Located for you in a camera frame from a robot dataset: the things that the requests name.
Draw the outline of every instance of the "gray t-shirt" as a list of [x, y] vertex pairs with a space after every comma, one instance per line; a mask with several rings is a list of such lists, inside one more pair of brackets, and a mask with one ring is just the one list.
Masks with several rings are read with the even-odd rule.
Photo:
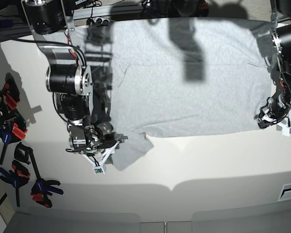
[[109, 38], [100, 51], [112, 54], [111, 124], [129, 138], [112, 156], [115, 167], [125, 169], [152, 148], [146, 134], [259, 129], [254, 117], [271, 92], [268, 31], [267, 22], [188, 17], [98, 28], [96, 35]]

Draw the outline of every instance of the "red wire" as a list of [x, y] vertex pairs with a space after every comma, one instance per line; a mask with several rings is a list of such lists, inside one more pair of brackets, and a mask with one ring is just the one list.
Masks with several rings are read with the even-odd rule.
[[280, 85], [282, 86], [283, 89], [286, 89], [286, 86], [283, 84], [282, 80], [279, 80]]
[[69, 53], [70, 53], [72, 56], [74, 56], [74, 58], [76, 59], [76, 63], [77, 63], [77, 56], [76, 56], [76, 54], [73, 53], [71, 50], [69, 50]]

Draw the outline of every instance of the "floor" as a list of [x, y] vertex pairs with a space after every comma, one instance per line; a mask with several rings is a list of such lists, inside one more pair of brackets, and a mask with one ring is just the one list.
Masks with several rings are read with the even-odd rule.
[[[104, 0], [103, 5], [122, 3], [138, 3], [141, 0]], [[234, 17], [247, 18], [254, 20], [270, 20], [271, 6], [270, 0], [207, 0], [210, 5], [210, 17]], [[3, 196], [4, 190], [0, 180], [0, 198]], [[4, 221], [8, 224], [14, 214], [8, 198], [2, 204], [0, 213]]]

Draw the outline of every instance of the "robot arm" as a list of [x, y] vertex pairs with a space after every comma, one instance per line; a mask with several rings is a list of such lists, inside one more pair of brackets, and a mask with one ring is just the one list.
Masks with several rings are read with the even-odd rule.
[[93, 92], [92, 69], [82, 51], [84, 43], [78, 39], [73, 21], [74, 1], [21, 3], [35, 42], [49, 62], [46, 87], [52, 92], [57, 114], [67, 123], [71, 148], [66, 151], [82, 154], [93, 164], [95, 173], [105, 173], [104, 163], [126, 138], [113, 133], [104, 135], [91, 122], [93, 98], [97, 97]]
[[[275, 99], [271, 97], [267, 99], [267, 104], [261, 108], [258, 124], [261, 129], [275, 124], [283, 126], [281, 121], [288, 118], [288, 128], [290, 128], [288, 114], [291, 110], [291, 24], [278, 27], [278, 23], [291, 19], [291, 0], [271, 0], [271, 4], [271, 34], [283, 92]], [[278, 19], [277, 12], [284, 17]]]

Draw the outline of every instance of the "red clamp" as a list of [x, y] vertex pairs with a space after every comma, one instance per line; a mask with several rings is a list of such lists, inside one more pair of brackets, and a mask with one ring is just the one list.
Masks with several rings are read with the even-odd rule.
[[17, 171], [18, 175], [22, 176], [22, 177], [26, 177], [29, 178], [30, 177], [30, 173], [28, 174], [28, 176], [26, 176], [25, 174], [23, 174], [21, 171]]
[[12, 129], [12, 133], [14, 133], [14, 135], [16, 137], [18, 137], [20, 140], [23, 140], [26, 137], [26, 133], [27, 133], [27, 129], [25, 131], [22, 131], [17, 124], [14, 123], [13, 125], [13, 129]]
[[16, 109], [16, 106], [17, 106], [17, 104], [19, 103], [19, 101], [16, 102], [16, 101], [11, 97], [11, 95], [9, 94], [9, 92], [6, 94], [5, 102], [6, 102], [6, 105], [8, 105], [8, 107], [9, 107], [11, 110]]
[[32, 200], [34, 201], [44, 201], [44, 197], [42, 196], [42, 193], [37, 193], [37, 194], [30, 193], [30, 196], [33, 196]]

